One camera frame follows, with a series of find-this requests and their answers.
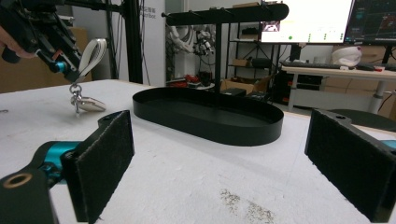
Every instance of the white desk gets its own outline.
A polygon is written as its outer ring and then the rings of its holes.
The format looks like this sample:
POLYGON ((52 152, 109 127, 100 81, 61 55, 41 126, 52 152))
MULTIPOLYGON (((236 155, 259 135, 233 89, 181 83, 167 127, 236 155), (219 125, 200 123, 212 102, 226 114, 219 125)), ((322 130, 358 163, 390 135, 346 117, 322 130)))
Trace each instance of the white desk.
POLYGON ((382 103, 386 83, 396 81, 396 72, 368 72, 361 70, 317 69, 282 66, 282 70, 294 74, 290 89, 289 111, 294 105, 309 106, 321 109, 358 109, 377 113, 382 103), (344 77, 378 81, 373 96, 352 95, 327 91, 309 91, 297 89, 299 75, 323 77, 344 77))
MULTIPOLYGON (((305 156, 309 117, 286 113, 275 142, 231 147, 135 116, 132 96, 145 88, 84 83, 82 94, 107 111, 79 119, 68 86, 0 94, 0 110, 8 110, 0 113, 0 177, 21 169, 42 144, 83 141, 99 118, 129 109, 135 155, 98 223, 370 223, 305 156)), ((76 223, 67 186, 50 192, 60 222, 76 223)))

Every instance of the hand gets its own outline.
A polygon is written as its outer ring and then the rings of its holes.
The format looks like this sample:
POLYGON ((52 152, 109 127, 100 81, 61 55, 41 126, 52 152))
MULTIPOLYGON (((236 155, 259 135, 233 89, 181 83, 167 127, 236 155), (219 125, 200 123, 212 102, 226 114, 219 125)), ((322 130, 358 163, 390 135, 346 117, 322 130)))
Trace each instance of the hand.
POLYGON ((21 46, 17 43, 17 41, 12 38, 12 36, 7 33, 3 27, 0 26, 0 46, 8 47, 9 49, 15 51, 18 57, 31 59, 35 57, 34 53, 26 52, 21 46))

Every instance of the dark monitor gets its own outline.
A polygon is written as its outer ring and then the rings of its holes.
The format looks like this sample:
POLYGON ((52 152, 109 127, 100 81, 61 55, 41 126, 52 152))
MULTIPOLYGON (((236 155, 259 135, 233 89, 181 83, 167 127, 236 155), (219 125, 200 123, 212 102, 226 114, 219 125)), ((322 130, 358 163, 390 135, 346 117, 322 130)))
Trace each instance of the dark monitor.
MULTIPOLYGON (((342 44, 353 0, 284 0, 283 21, 262 21, 263 43, 342 44)), ((268 5, 276 2, 262 1, 268 5)))
POLYGON ((345 42, 396 45, 396 1, 355 0, 345 42))

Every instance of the robotic arm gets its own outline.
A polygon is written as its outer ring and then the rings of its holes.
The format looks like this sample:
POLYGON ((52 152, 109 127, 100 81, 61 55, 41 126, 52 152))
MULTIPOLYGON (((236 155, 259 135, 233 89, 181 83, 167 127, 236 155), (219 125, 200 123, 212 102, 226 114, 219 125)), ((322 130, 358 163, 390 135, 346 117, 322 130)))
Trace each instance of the robotic arm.
MULTIPOLYGON (((64 5, 64 0, 0 0, 0 25, 23 49, 44 61, 50 71, 64 73, 71 83, 79 82, 86 75, 81 73, 86 66, 81 68, 83 57, 76 38, 56 14, 57 5, 64 5)), ((102 42, 102 48, 106 48, 106 41, 102 42)), ((7 48, 2 57, 9 63, 20 59, 7 48)))

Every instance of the silver keychain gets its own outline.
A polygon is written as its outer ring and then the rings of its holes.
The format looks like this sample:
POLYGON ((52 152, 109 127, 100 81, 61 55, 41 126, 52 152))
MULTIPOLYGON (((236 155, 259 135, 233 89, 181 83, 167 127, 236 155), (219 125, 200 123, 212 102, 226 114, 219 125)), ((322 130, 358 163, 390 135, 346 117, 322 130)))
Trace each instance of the silver keychain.
POLYGON ((106 105, 91 97, 81 95, 82 88, 78 84, 72 84, 69 88, 73 94, 70 103, 75 107, 76 115, 79 116, 80 109, 87 112, 101 112, 106 110, 106 105))

